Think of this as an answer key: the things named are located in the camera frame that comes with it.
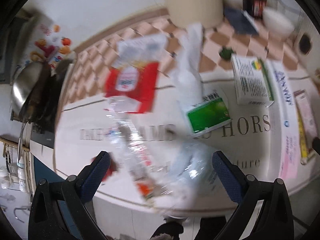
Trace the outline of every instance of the red package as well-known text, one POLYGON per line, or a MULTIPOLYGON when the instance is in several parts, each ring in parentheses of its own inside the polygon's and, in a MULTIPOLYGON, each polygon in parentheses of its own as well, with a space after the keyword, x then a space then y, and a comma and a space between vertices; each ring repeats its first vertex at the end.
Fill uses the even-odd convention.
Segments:
POLYGON ((151 111, 158 66, 159 62, 147 62, 112 68, 105 85, 105 97, 115 100, 122 97, 122 110, 131 114, 151 111))

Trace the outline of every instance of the dark oval hole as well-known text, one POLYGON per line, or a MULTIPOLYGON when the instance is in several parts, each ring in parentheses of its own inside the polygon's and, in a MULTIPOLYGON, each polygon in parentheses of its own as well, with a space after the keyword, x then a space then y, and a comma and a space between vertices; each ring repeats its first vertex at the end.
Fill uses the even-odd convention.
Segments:
POLYGON ((311 41, 307 34, 303 34, 299 41, 299 49, 304 54, 307 55, 311 50, 311 41))

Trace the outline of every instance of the checkered tablecloth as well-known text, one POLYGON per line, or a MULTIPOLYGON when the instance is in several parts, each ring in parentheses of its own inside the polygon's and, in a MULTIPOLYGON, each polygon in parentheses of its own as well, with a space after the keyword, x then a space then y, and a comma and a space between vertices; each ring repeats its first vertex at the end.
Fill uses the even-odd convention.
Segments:
MULTIPOLYGON (((288 70, 296 71, 300 65, 292 50, 292 42, 281 41, 269 33, 261 22, 256 22, 256 25, 259 36, 236 34, 226 19, 219 27, 207 29, 199 72, 214 72, 219 68, 232 71, 232 63, 219 56, 223 46, 232 47, 241 56, 282 60, 288 70)), ((155 33, 164 33, 168 37, 167 52, 159 66, 159 71, 168 75, 175 68, 174 58, 180 49, 178 38, 185 30, 173 25, 169 16, 152 18, 113 33, 80 52, 67 84, 63 106, 103 92, 109 69, 117 58, 118 41, 155 33)))

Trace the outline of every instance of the white label on red package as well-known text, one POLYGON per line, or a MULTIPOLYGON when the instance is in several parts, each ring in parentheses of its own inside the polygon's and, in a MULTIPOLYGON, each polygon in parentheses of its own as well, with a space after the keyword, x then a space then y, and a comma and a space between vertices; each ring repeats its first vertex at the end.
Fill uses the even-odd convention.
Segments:
POLYGON ((129 92, 137 87, 139 71, 133 66, 125 67, 119 74, 116 82, 116 90, 129 92))

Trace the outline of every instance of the pan handle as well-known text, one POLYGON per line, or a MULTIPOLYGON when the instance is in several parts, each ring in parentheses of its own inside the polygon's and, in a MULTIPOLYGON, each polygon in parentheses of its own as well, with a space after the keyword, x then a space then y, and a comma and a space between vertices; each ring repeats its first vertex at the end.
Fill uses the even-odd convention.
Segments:
POLYGON ((21 152, 22 152, 22 137, 23 137, 23 131, 26 126, 27 122, 24 122, 22 124, 21 132, 20 132, 20 137, 19 137, 19 142, 18 142, 18 158, 17 158, 17 166, 24 169, 24 163, 20 163, 20 158, 21 158, 21 152))

